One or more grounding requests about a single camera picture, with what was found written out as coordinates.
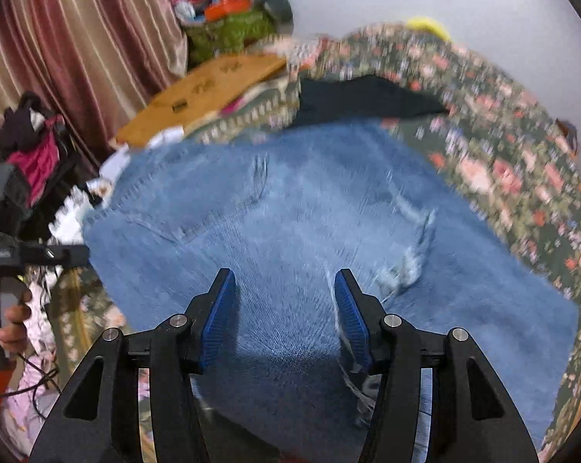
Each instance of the finger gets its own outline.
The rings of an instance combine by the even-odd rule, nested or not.
[[[14,341],[12,343],[1,343],[3,348],[8,353],[23,353],[27,349],[27,340]]]
[[[5,318],[12,323],[22,323],[31,316],[31,308],[24,304],[15,304],[5,311]]]
[[[0,329],[0,342],[13,343],[27,339],[27,328],[23,324],[11,324]]]
[[[31,293],[31,291],[29,289],[25,289],[21,294],[21,300],[23,301],[23,303],[29,303],[29,301],[31,301],[32,299],[33,294]]]

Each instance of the magenta cloth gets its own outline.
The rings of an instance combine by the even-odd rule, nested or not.
[[[27,205],[35,204],[44,191],[46,181],[55,170],[59,162],[59,149],[55,142],[53,131],[46,129],[40,144],[33,151],[24,153],[15,151],[8,158],[9,164],[17,165],[27,178],[31,186],[31,193]]]
[[[237,109],[240,108],[242,101],[243,96],[240,95],[234,101],[231,101],[230,104],[228,104],[228,106],[223,107],[222,110],[220,111],[220,115],[229,115],[231,113],[234,113],[235,111],[237,111]]]

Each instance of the jeans pocket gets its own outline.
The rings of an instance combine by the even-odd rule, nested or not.
[[[125,219],[169,241],[190,241],[256,206],[267,182],[268,160],[266,154],[238,152],[231,161],[212,158],[189,171],[175,165],[144,183],[138,204],[123,210]]]

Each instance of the pink clothing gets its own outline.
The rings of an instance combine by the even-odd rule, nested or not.
[[[46,129],[40,144],[34,150],[27,153],[16,151],[9,156],[8,163],[17,165],[31,186],[31,193],[27,201],[29,207],[42,196],[46,181],[51,177],[58,162],[59,149],[51,129]]]

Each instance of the denim jeans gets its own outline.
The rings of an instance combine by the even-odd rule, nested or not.
[[[282,451],[357,460],[365,428],[343,370],[337,270],[415,327],[473,335],[536,445],[551,422],[577,308],[510,255],[422,158],[370,122],[282,132],[261,145],[184,141],[135,156],[84,238],[138,331],[183,312],[220,267],[238,304],[205,401]],[[424,375],[416,461],[425,459]]]

